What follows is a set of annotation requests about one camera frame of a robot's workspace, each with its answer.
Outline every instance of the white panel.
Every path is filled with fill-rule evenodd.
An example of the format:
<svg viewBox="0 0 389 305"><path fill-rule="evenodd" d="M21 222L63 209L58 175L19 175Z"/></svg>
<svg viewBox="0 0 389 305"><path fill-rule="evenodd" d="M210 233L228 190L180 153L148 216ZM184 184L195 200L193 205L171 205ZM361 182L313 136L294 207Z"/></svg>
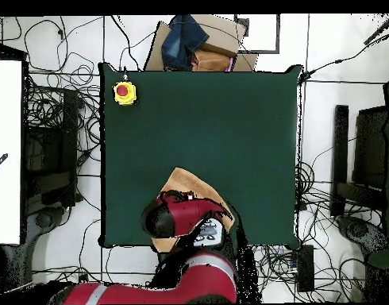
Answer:
<svg viewBox="0 0 389 305"><path fill-rule="evenodd" d="M0 244L20 241L21 78L21 62L0 60Z"/></svg>
<svg viewBox="0 0 389 305"><path fill-rule="evenodd" d="M249 19L248 36L244 37L240 49L276 49L276 14L238 14L238 18Z"/></svg>

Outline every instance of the red button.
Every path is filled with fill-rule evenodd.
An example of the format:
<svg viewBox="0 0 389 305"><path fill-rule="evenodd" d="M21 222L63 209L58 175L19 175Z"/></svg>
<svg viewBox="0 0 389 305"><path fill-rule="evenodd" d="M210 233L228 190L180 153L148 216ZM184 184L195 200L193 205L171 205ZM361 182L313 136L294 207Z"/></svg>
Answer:
<svg viewBox="0 0 389 305"><path fill-rule="evenodd" d="M128 94L127 87L125 85L121 85L117 88L117 93L120 96L126 96Z"/></svg>

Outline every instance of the yellow button base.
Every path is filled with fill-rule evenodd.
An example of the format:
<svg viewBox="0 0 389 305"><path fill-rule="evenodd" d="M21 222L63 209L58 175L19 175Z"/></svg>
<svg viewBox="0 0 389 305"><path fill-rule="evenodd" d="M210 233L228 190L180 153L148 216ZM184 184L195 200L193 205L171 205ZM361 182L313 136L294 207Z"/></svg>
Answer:
<svg viewBox="0 0 389 305"><path fill-rule="evenodd" d="M120 86L125 86L127 88L127 95L120 96L117 93L117 89ZM117 83L114 87L114 100L120 104L121 106L128 106L133 105L134 102L137 100L137 91L135 86L131 82L120 82Z"/></svg>

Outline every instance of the red robot arm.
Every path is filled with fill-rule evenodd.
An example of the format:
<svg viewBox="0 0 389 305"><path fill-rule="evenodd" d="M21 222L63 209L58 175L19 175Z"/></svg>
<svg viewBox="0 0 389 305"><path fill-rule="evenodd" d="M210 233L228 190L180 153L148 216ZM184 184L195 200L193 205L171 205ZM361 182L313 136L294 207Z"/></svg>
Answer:
<svg viewBox="0 0 389 305"><path fill-rule="evenodd" d="M214 218L221 224L222 215L231 217L220 204L209 199L189 199L176 191L161 193L145 208L142 226L153 237L186 236L202 223ZM232 258L221 251L232 251L231 241L224 230L225 249L197 249L182 267L178 285L173 289L147 289L100 283L76 285L64 305L97 304L183 304L235 303L237 300L236 269Z"/></svg>

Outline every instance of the green mat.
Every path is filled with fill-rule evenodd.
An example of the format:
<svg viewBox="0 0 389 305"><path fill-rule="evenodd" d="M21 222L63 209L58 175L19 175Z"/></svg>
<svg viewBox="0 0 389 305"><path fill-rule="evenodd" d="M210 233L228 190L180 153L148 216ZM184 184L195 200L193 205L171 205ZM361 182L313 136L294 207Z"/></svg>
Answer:
<svg viewBox="0 0 389 305"><path fill-rule="evenodd" d="M234 205L249 244L295 242L300 66L286 73L132 71L135 106L114 101L122 73L109 64L99 70L105 246L149 245L141 212L175 167Z"/></svg>

